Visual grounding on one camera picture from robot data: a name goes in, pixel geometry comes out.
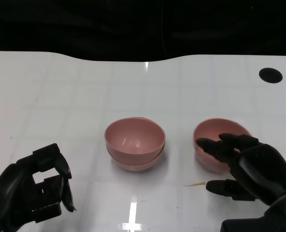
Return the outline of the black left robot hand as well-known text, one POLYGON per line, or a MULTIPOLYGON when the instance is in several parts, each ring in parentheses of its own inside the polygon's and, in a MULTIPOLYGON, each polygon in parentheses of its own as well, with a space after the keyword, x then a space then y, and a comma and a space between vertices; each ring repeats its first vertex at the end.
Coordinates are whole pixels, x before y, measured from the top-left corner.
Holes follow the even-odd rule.
POLYGON ((61 205, 76 209, 69 165, 57 144, 10 164, 0 175, 0 232, 16 232, 30 222, 61 215, 61 205))

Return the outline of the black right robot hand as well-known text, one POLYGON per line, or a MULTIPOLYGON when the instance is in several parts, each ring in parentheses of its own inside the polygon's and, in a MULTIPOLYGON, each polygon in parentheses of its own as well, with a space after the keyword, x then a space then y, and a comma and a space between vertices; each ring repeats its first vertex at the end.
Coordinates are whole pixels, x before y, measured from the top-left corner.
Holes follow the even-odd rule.
POLYGON ((233 180, 211 180, 206 189, 236 201, 271 205, 286 195, 286 161, 274 147, 248 135, 223 133, 219 141, 196 139, 203 151, 229 166, 233 180))

